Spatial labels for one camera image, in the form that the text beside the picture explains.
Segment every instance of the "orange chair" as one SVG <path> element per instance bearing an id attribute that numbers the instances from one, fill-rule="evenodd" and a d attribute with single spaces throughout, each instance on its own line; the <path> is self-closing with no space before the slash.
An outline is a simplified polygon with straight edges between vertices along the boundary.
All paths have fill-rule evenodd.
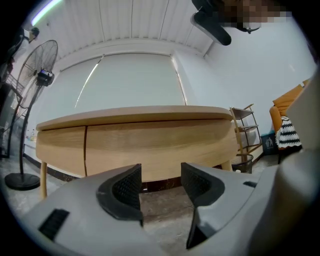
<path id="1" fill-rule="evenodd" d="M 269 110 L 272 123 L 273 123 L 273 128 L 275 133 L 277 134 L 277 131 L 281 128 L 282 125 L 282 120 L 281 117 L 286 116 L 287 109 L 288 107 L 294 102 L 294 100 L 298 97 L 298 95 L 302 92 L 303 87 L 299 84 L 292 90 L 288 91 L 281 97 L 275 99 L 273 101 L 274 106 L 272 106 Z M 296 152 L 297 150 L 300 150 L 301 147 L 279 147 L 279 158 L 278 158 L 278 164 L 280 164 L 281 157 L 284 155 L 284 150 L 286 150 L 286 153 L 288 151 L 291 152 Z"/>

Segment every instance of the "standing fan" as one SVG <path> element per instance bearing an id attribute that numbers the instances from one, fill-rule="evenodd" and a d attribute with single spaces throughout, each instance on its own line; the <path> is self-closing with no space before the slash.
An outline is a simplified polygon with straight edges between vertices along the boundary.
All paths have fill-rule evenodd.
<path id="1" fill-rule="evenodd" d="M 36 175 L 24 173 L 23 154 L 26 128 L 29 114 L 33 104 L 42 93 L 45 86 L 49 86 L 54 80 L 52 69 L 57 59 L 58 44 L 55 40 L 44 42 L 35 48 L 27 57 L 19 72 L 17 86 L 21 84 L 24 87 L 22 100 L 17 108 L 20 112 L 26 111 L 19 147 L 20 173 L 10 173 L 5 178 L 5 184 L 14 190 L 32 190 L 40 186 L 40 179 Z"/>

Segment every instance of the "white wall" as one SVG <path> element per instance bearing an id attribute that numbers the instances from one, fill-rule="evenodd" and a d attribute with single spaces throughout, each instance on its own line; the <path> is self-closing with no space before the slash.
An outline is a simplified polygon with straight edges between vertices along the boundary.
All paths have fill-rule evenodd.
<path id="1" fill-rule="evenodd" d="M 273 100 L 310 78 L 316 65 L 306 40 L 292 18 L 286 22 L 263 23 L 247 34 L 227 28 L 229 46 L 215 43 L 205 59 L 220 79 L 220 86 L 234 99 L 233 106 L 254 103 L 261 134 L 272 127 L 269 114 Z"/>
<path id="2" fill-rule="evenodd" d="M 187 105 L 212 106 L 228 109 L 233 98 L 209 63 L 195 54 L 176 50 L 172 55 L 184 90 Z"/>

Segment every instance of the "table leg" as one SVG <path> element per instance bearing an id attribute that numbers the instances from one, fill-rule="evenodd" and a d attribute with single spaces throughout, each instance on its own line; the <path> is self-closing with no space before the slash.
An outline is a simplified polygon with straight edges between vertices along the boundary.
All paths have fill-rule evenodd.
<path id="1" fill-rule="evenodd" d="M 226 170 L 226 171 L 232 171 L 232 166 L 231 166 L 231 161 L 228 160 L 226 162 L 223 162 L 221 164 L 222 170 Z"/>
<path id="2" fill-rule="evenodd" d="M 43 161 L 40 169 L 40 193 L 42 199 L 47 197 L 47 163 Z"/>

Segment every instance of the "chair leg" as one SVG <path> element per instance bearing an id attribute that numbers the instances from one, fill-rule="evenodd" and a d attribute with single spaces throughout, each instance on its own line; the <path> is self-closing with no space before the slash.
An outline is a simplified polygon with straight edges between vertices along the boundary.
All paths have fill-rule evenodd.
<path id="1" fill-rule="evenodd" d="M 280 162 L 281 162 L 281 155 L 282 155 L 282 153 L 281 153 L 281 151 L 279 150 L 278 165 L 280 165 Z"/>

